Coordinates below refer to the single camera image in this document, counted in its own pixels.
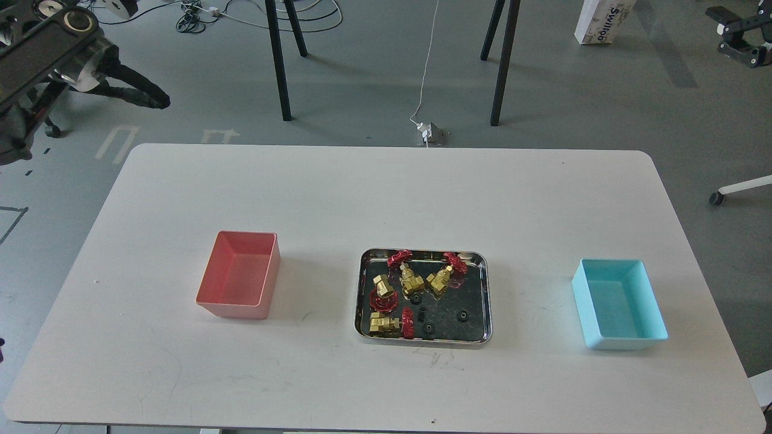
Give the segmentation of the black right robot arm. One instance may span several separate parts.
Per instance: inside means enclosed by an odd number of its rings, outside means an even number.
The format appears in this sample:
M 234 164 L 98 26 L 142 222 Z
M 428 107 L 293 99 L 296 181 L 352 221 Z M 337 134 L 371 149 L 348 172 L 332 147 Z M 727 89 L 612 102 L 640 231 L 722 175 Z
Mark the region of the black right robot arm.
M 715 21 L 717 33 L 722 36 L 718 52 L 750 68 L 770 65 L 771 60 L 771 2 L 758 2 L 758 10 L 743 19 L 723 6 L 709 7 L 706 16 Z M 745 33 L 760 30 L 764 43 L 753 46 L 745 40 Z

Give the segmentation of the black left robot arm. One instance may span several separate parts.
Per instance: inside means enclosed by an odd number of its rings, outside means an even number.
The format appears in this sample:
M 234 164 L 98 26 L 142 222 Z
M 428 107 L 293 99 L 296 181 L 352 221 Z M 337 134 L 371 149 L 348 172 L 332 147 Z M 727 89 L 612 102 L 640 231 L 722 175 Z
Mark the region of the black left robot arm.
M 2 9 L 1 162 L 31 158 L 36 131 L 61 134 L 49 111 L 65 90 L 165 109 L 170 96 L 124 65 L 97 17 L 77 1 L 14 1 Z

